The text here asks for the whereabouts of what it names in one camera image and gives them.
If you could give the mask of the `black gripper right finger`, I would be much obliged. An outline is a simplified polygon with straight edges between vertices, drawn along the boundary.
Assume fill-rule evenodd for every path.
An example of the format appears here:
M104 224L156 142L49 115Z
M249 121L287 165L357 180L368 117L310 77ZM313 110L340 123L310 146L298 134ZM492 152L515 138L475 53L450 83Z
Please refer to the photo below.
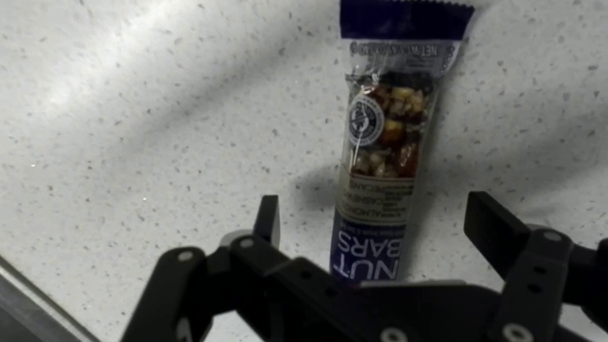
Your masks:
M488 342L587 342L558 319L577 305L608 330L608 239L595 248L570 235L524 224L488 191L469 191L463 233L503 279Z

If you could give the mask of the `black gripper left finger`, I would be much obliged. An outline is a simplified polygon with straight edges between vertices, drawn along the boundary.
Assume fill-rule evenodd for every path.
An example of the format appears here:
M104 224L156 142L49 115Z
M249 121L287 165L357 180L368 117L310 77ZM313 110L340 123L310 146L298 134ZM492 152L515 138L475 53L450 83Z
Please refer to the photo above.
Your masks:
M120 342L205 342L222 313L262 342L355 342L338 294L323 269L279 250L279 197L264 195L254 224L213 252L178 247L158 258Z

